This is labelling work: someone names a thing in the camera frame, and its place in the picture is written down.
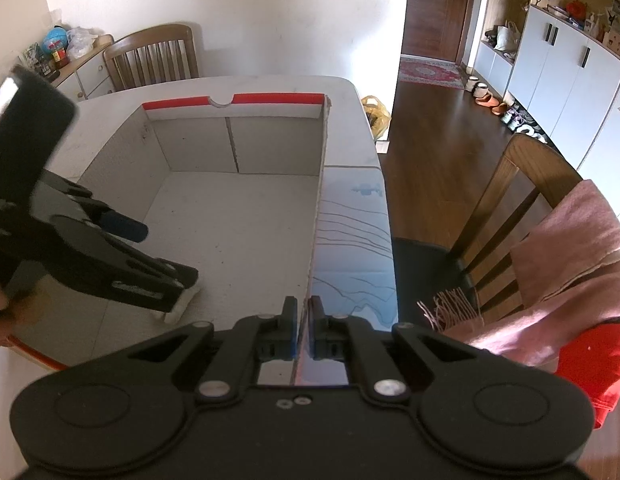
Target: red cloth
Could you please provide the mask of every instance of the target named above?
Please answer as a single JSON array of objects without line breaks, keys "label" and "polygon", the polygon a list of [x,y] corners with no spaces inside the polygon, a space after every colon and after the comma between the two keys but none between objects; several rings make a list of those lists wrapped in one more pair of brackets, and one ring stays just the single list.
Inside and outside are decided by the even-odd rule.
[{"label": "red cloth", "polygon": [[561,348],[555,373],[586,392],[600,428],[620,397],[620,323],[595,326]]}]

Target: chair seat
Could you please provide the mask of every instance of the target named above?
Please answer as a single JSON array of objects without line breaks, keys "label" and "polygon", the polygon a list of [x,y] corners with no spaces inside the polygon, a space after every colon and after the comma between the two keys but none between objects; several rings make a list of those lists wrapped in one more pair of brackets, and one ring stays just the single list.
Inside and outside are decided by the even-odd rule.
[{"label": "chair seat", "polygon": [[434,314],[434,297],[444,290],[459,287],[477,312],[474,284],[458,258],[445,247],[406,238],[392,238],[394,276],[399,321],[430,328],[430,322],[417,306],[422,301]]}]

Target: silver screw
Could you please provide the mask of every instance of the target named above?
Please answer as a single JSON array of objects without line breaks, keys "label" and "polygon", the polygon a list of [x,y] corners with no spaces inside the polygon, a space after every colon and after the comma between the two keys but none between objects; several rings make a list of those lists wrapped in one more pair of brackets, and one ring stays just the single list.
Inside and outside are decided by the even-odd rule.
[{"label": "silver screw", "polygon": [[295,404],[290,399],[277,400],[277,408],[281,408],[282,410],[290,410],[294,406]]},{"label": "silver screw", "polygon": [[299,395],[298,397],[295,397],[295,404],[298,404],[299,406],[307,406],[311,403],[312,399],[310,397],[306,397],[305,395]]},{"label": "silver screw", "polygon": [[203,397],[222,397],[230,393],[230,385],[225,381],[205,381],[199,384],[199,393]]},{"label": "silver screw", "polygon": [[396,379],[383,379],[375,383],[375,392],[384,397],[398,397],[406,389],[406,385]]}]

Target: patterned rug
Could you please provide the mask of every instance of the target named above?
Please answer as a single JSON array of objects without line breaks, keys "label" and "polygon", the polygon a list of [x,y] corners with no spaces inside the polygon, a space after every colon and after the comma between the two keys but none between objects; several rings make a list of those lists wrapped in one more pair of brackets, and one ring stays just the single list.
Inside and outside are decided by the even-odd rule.
[{"label": "patterned rug", "polygon": [[448,61],[401,56],[399,80],[463,89],[459,67]]}]

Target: brown wooden door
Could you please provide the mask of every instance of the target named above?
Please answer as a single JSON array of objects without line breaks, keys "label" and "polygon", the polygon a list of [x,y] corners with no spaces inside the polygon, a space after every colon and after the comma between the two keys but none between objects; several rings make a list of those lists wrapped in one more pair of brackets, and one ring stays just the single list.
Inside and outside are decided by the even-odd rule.
[{"label": "brown wooden door", "polygon": [[468,0],[408,0],[402,54],[455,61]]}]

